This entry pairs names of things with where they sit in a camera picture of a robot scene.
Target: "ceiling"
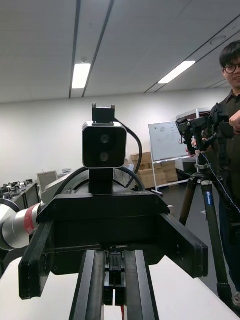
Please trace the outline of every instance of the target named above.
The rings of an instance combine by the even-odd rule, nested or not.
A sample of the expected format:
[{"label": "ceiling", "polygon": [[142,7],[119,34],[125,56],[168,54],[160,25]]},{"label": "ceiling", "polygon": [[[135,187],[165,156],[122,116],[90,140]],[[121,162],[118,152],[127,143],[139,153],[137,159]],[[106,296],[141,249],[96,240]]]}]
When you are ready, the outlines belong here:
[{"label": "ceiling", "polygon": [[[239,8],[239,0],[1,0],[0,103],[228,87],[219,54],[240,39]],[[158,84],[185,60],[197,63]],[[91,63],[87,84],[72,89],[81,62]]]}]

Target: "fluorescent light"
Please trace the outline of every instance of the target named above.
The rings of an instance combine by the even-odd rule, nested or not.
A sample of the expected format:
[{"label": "fluorescent light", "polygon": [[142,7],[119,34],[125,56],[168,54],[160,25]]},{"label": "fluorescent light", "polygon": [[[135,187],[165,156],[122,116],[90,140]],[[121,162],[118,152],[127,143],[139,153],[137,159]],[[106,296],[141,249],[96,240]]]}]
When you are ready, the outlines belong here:
[{"label": "fluorescent light", "polygon": [[174,70],[172,70],[169,74],[167,74],[162,80],[160,80],[159,84],[168,84],[170,81],[175,79],[177,76],[182,74],[185,70],[194,65],[196,61],[184,61],[179,66],[177,66]]},{"label": "fluorescent light", "polygon": [[74,66],[72,88],[82,89],[85,88],[91,64],[90,63],[77,63]]}]

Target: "whiteboard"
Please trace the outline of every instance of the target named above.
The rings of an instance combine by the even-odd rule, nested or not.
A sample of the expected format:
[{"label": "whiteboard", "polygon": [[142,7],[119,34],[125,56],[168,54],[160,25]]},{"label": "whiteboard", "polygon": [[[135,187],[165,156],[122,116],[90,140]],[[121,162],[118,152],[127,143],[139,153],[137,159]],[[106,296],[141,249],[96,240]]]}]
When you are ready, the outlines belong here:
[{"label": "whiteboard", "polygon": [[153,162],[187,156],[175,121],[149,124]]}]

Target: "white table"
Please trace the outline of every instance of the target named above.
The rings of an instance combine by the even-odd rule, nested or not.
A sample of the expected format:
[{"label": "white table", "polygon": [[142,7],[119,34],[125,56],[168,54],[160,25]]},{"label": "white table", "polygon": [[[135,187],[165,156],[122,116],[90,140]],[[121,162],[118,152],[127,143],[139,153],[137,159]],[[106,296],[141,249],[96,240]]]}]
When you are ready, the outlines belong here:
[{"label": "white table", "polygon": [[[41,298],[22,301],[18,265],[13,261],[0,280],[0,319],[68,320],[77,274],[50,274]],[[167,257],[150,267],[160,320],[239,320],[199,279],[192,279]],[[105,307],[105,320],[122,320],[120,307]]]}]

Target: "red ring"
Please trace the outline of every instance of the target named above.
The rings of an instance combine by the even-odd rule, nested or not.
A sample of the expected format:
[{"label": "red ring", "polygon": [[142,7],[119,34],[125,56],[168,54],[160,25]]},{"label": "red ring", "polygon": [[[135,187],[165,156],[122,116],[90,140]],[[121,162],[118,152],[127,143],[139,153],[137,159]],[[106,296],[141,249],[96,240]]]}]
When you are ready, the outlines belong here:
[{"label": "red ring", "polygon": [[24,218],[24,229],[26,232],[30,235],[33,230],[35,229],[34,223],[33,223],[33,209],[34,207],[37,206],[37,204],[31,206],[30,208],[27,209],[27,212],[25,214]]}]

